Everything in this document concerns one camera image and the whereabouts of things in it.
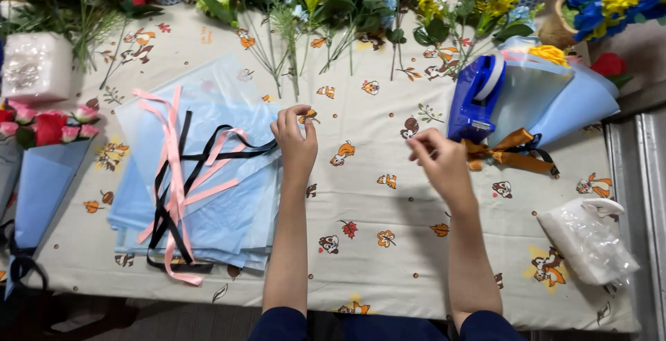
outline cartoon print tablecloth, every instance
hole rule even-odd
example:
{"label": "cartoon print tablecloth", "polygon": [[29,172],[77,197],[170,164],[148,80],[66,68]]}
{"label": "cartoon print tablecloth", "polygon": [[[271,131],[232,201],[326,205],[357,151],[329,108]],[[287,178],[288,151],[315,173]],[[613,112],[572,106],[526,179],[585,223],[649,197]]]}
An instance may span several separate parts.
{"label": "cartoon print tablecloth", "polygon": [[[413,20],[413,14],[405,16],[405,32],[412,32]],[[284,89],[279,99],[272,77],[248,50],[262,38],[266,46],[267,25],[254,16],[261,33],[257,38],[248,22],[241,19],[240,24],[248,31],[222,28],[193,6],[176,5],[160,16],[131,22],[96,49],[96,71],[78,80],[80,88],[75,82],[74,90],[80,93],[61,106],[99,106],[104,125],[38,250],[37,261],[54,290],[261,304],[262,273],[238,274],[219,266],[200,287],[177,282],[150,268],[142,256],[115,254],[116,233],[105,218],[132,149],[123,141],[114,108],[132,98],[133,88],[151,90],[233,52],[246,68],[237,77],[255,82],[266,102],[295,103],[289,70],[281,76]],[[469,44],[471,29],[467,32],[460,40]],[[312,118],[319,140],[306,195],[308,307],[449,318],[447,235],[455,231],[449,231],[445,203],[421,168],[407,160],[404,140],[430,127],[445,130],[454,82],[440,71],[438,51],[410,39],[402,46],[401,62],[390,43],[374,35],[352,45],[353,76],[348,52],[318,75],[326,62],[322,42],[317,36],[300,42],[310,47],[298,101],[311,104],[316,112]],[[447,47],[442,46],[442,54],[455,58]],[[477,48],[483,53],[492,44]],[[561,171],[558,179],[487,164],[472,174],[504,314],[525,329],[636,331],[639,325],[628,293],[612,285],[581,283],[567,270],[566,257],[562,260],[550,248],[534,217],[579,196],[612,196],[601,126],[571,134],[552,145],[549,153]],[[617,227],[613,219],[605,221]],[[31,275],[29,284],[38,283]]]}

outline stack of wrapping paper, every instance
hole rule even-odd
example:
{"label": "stack of wrapping paper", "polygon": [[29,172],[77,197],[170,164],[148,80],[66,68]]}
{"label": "stack of wrapping paper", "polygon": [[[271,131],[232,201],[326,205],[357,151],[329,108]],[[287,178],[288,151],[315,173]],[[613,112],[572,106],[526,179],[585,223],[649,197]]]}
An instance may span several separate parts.
{"label": "stack of wrapping paper", "polygon": [[[116,252],[164,254],[171,260],[168,233],[155,249],[148,250],[148,243],[156,209],[155,178],[168,158],[169,138],[179,141],[185,129],[182,156],[202,154],[211,140],[216,144],[185,194],[181,218],[176,219],[179,234],[188,240],[197,260],[265,269],[282,173],[280,150],[270,129],[279,108],[263,103],[251,81],[232,76],[240,70],[236,59],[222,56],[150,93],[135,90],[139,97],[116,109],[133,148],[107,218],[117,231]],[[190,115],[187,126],[186,114]],[[176,134],[169,132],[170,121]],[[214,158],[218,152],[260,150],[265,153],[250,158]],[[169,164],[158,191],[167,192],[164,204],[171,201],[179,183],[174,181],[177,170],[171,160]],[[181,188],[196,165],[195,160],[180,160]],[[176,250],[174,259],[179,255]]]}

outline pink ribbon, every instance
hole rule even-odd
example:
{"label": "pink ribbon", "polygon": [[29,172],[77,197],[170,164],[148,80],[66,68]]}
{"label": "pink ribbon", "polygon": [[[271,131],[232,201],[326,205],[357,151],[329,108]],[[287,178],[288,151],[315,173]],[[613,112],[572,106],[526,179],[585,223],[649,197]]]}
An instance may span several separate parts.
{"label": "pink ribbon", "polygon": [[[153,94],[149,94],[144,90],[135,89],[133,91],[133,94],[140,98],[164,103],[164,105],[167,108],[166,110],[169,113],[168,120],[164,121],[162,114],[156,108],[152,107],[143,100],[139,101],[139,106],[156,115],[162,125],[162,131],[164,132],[164,146],[162,147],[162,152],[160,155],[160,163],[163,163],[165,160],[168,160],[169,166],[171,167],[171,180],[169,185],[169,203],[165,205],[164,208],[169,212],[171,220],[173,220],[173,222],[176,225],[178,225],[179,221],[182,221],[182,219],[186,216],[185,215],[186,205],[196,201],[200,201],[206,198],[207,196],[211,196],[212,194],[221,192],[238,184],[238,179],[233,178],[223,184],[213,186],[210,189],[204,190],[187,198],[185,197],[186,194],[182,180],[183,176],[182,176],[182,168],[180,166],[180,153],[178,148],[179,134],[176,129],[176,119],[178,117],[178,106],[179,106],[181,91],[182,91],[182,86],[178,85],[176,87],[176,90],[174,91],[173,106],[171,106],[168,100],[160,98]],[[224,146],[224,142],[227,140],[227,136],[231,132],[234,132],[242,136],[243,138],[247,139],[247,134],[245,133],[245,131],[238,128],[229,129],[221,133],[220,136],[216,139],[215,145],[213,145],[212,147],[211,154],[208,156],[208,159],[206,160],[205,163],[206,166],[208,167],[212,166],[212,167],[197,177],[197,179],[190,187],[189,190],[190,192],[194,190],[197,186],[204,183],[205,180],[210,178],[215,172],[220,170],[221,167],[224,167],[224,165],[228,163],[229,160],[231,160],[231,159],[219,160],[215,165],[213,165],[213,163],[215,162],[215,158],[220,153],[222,146]],[[243,151],[244,149],[245,149],[245,144],[241,142],[231,151],[239,152]],[[153,226],[154,226],[154,221],[145,230],[143,230],[141,233],[138,234],[137,236],[138,243],[143,243],[143,241],[145,241],[146,238],[148,238],[148,236],[153,232]],[[195,263],[194,254],[192,253],[191,250],[191,244],[189,237],[187,235],[187,231],[185,229],[185,223],[184,222],[181,223],[181,226],[182,226],[183,244],[185,245],[187,252],[192,257],[194,264]],[[203,277],[196,276],[193,274],[176,273],[171,270],[171,260],[173,259],[173,253],[175,252],[176,249],[176,241],[173,238],[171,231],[168,234],[166,244],[167,245],[164,252],[164,268],[166,269],[166,273],[168,273],[169,276],[177,280],[185,281],[193,285],[200,285],[201,282],[203,281]]]}

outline blue tape dispenser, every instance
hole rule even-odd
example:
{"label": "blue tape dispenser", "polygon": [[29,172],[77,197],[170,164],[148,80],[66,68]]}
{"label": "blue tape dispenser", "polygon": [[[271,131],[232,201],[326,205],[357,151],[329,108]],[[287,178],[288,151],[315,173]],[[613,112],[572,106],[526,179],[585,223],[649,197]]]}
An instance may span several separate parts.
{"label": "blue tape dispenser", "polygon": [[490,115],[504,83],[504,70],[504,55],[497,53],[479,56],[460,72],[446,138],[479,144],[495,131]]}

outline floor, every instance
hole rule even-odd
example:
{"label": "floor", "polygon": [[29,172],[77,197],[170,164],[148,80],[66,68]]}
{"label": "floor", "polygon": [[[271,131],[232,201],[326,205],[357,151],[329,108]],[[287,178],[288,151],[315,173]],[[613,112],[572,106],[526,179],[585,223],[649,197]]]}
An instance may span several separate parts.
{"label": "floor", "polygon": [[[72,296],[70,321],[54,328],[68,330],[97,320],[105,309],[107,298]],[[245,341],[261,316],[260,308],[213,304],[187,304],[129,299],[129,304],[140,308],[137,321],[129,328],[89,338],[88,341]],[[337,340],[331,335],[332,315],[314,313],[310,319],[315,329],[313,339]],[[521,332],[529,341],[629,341],[626,334],[582,331]]]}

